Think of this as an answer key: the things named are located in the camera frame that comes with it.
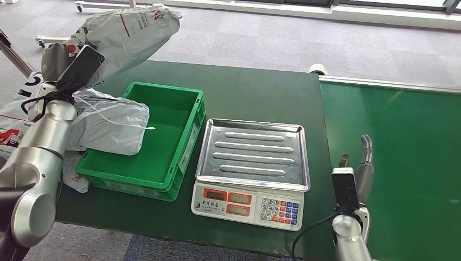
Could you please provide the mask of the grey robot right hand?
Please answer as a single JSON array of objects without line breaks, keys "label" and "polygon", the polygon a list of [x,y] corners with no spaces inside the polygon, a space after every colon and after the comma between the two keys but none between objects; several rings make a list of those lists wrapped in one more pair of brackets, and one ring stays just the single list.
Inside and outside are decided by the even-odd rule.
[{"label": "grey robot right hand", "polygon": [[372,188],[372,181],[374,177],[374,166],[372,164],[372,140],[368,134],[361,136],[363,143],[362,159],[357,172],[354,173],[356,180],[356,190],[358,195],[358,202],[361,207],[365,207],[366,200]]}]

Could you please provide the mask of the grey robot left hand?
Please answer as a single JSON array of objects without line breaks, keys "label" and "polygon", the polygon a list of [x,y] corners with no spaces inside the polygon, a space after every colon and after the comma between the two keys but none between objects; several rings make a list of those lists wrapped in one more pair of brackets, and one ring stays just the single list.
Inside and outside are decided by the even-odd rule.
[{"label": "grey robot left hand", "polygon": [[41,59],[41,73],[44,82],[57,81],[70,65],[67,46],[62,43],[49,45]]}]

